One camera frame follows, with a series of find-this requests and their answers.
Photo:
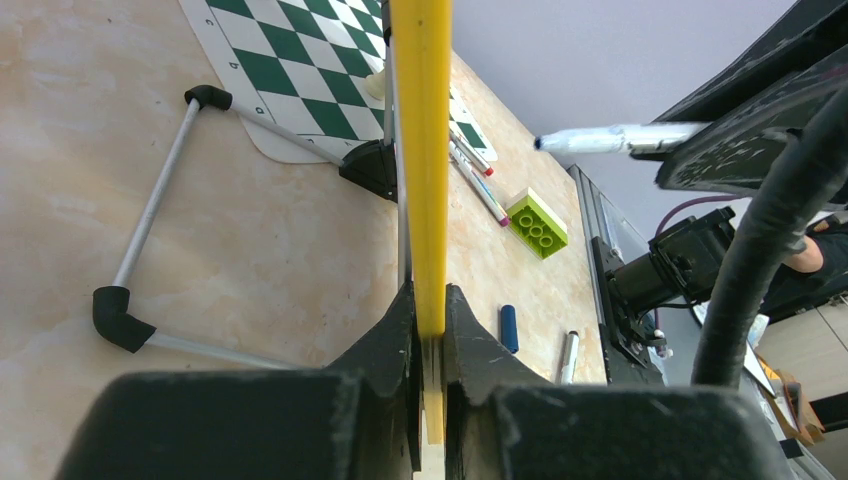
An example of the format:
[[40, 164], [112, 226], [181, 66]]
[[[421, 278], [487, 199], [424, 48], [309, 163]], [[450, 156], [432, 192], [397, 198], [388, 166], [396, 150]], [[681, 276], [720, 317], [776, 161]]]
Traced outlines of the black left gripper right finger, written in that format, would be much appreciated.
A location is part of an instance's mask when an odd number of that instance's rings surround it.
[[788, 479], [761, 411], [710, 387], [558, 386], [446, 293], [450, 479]]

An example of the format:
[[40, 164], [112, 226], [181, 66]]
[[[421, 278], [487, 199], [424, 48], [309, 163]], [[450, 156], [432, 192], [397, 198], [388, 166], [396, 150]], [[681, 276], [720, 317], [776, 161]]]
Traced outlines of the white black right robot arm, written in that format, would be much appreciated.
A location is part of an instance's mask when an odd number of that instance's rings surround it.
[[[663, 114], [666, 122], [701, 122], [705, 130], [661, 155], [659, 185], [754, 194], [788, 135], [805, 128], [846, 83], [846, 3], [796, 2], [724, 71]], [[686, 218], [629, 263], [593, 239], [612, 382], [661, 382], [649, 356], [660, 342], [652, 313], [676, 298], [710, 297], [732, 239], [730, 220], [729, 208]]]

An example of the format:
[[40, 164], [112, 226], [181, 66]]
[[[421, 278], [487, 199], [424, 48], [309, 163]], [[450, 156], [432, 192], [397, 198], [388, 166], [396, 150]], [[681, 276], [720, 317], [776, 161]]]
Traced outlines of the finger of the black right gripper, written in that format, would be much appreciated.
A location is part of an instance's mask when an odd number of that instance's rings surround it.
[[[728, 67], [659, 116], [661, 122], [709, 122], [740, 106], [783, 76], [847, 48], [844, 1], [797, 1]], [[665, 161], [666, 154], [632, 154]]]
[[789, 73], [670, 152], [655, 182], [666, 190], [751, 196], [789, 142], [847, 86], [847, 48]]

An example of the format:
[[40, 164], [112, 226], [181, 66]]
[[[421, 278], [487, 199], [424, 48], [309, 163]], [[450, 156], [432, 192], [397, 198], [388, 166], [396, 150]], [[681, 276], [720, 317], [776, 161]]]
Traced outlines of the blue marker cap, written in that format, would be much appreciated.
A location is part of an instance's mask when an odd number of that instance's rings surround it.
[[511, 354], [519, 351], [516, 309], [513, 305], [503, 305], [499, 312], [499, 338], [502, 346]]

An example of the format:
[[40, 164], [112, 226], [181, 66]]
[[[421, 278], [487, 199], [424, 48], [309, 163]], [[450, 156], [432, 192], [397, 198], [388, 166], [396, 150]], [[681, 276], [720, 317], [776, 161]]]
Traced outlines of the blue capped marker pen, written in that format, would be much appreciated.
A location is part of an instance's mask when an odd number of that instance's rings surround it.
[[657, 122], [572, 128], [538, 136], [533, 146], [537, 151], [559, 154], [666, 153], [709, 125], [709, 122]]

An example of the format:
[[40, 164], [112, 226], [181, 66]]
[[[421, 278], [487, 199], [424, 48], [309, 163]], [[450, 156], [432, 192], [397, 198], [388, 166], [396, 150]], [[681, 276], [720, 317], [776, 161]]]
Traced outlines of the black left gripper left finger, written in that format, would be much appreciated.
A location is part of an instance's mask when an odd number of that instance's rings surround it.
[[413, 289], [330, 365], [138, 372], [95, 400], [60, 479], [409, 479], [421, 468]]

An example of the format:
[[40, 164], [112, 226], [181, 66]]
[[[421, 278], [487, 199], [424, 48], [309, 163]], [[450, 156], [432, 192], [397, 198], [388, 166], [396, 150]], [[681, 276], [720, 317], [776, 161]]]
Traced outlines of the yellow framed whiteboard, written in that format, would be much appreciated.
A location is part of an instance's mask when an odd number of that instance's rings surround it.
[[400, 146], [405, 165], [423, 404], [429, 444], [446, 436], [442, 340], [446, 330], [449, 89], [452, 4], [389, 4]]

